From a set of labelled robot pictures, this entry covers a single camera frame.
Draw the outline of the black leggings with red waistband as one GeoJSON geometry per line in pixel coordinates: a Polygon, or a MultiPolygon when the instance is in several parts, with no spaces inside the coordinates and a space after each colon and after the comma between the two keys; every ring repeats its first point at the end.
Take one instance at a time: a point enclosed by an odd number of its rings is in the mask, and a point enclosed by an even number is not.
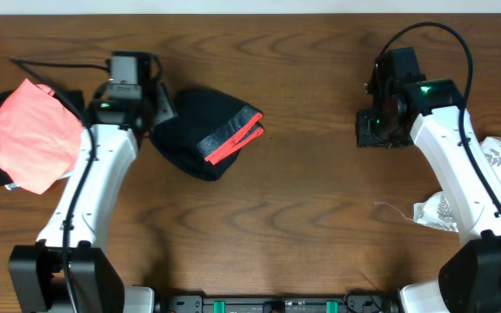
{"type": "Polygon", "coordinates": [[[219,90],[181,90],[173,104],[177,116],[154,126],[150,141],[181,171],[204,181],[218,180],[264,133],[261,110],[219,90]]]}

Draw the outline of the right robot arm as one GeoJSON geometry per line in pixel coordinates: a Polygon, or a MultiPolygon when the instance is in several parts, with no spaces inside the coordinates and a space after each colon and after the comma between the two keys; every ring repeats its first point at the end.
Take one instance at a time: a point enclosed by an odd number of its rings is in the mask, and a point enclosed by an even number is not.
{"type": "Polygon", "coordinates": [[[414,49],[402,48],[376,58],[366,90],[373,106],[357,113],[357,145],[417,146],[450,205],[461,244],[438,278],[403,287],[388,309],[501,312],[501,184],[458,87],[427,79],[414,49]]]}

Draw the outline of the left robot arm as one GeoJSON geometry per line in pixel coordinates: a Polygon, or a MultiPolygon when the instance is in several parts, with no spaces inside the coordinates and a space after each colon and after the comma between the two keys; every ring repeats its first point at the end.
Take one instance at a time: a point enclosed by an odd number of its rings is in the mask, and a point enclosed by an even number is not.
{"type": "Polygon", "coordinates": [[[9,273],[23,312],[146,312],[164,309],[151,287],[127,286],[108,257],[118,192],[144,135],[175,114],[161,81],[158,56],[115,51],[109,78],[90,105],[57,98],[82,126],[75,167],[49,222],[32,245],[17,245],[9,273]]]}

